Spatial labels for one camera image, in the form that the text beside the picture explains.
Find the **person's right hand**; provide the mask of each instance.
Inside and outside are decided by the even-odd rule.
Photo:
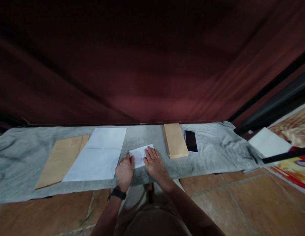
[[[146,157],[143,159],[143,161],[145,162],[148,173],[156,180],[163,177],[166,172],[157,150],[148,146],[148,150],[145,149],[145,153]]]

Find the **white board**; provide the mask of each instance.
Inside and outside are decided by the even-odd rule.
[[[292,145],[267,128],[262,128],[248,141],[265,157],[286,153]]]

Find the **white paper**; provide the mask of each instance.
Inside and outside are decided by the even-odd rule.
[[[113,179],[127,128],[95,128],[63,182]]]
[[[286,153],[292,147],[290,143],[265,127],[248,142],[265,157]]]
[[[129,155],[134,156],[134,169],[145,165],[143,159],[146,157],[145,149],[148,149],[148,146],[153,148],[153,145],[150,144],[129,151]]]

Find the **dark red curtain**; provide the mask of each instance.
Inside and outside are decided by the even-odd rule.
[[[16,119],[223,121],[305,51],[305,1],[5,1],[0,33]]]

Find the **black metal pole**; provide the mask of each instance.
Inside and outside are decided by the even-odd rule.
[[[290,159],[290,158],[293,158],[293,157],[299,157],[299,156],[305,156],[305,148],[301,148],[301,149],[296,150],[296,151],[287,152],[287,153],[279,154],[279,155],[276,155],[276,156],[264,158],[263,163],[264,164],[269,164],[269,163],[272,163],[272,162],[282,161],[282,160]]]

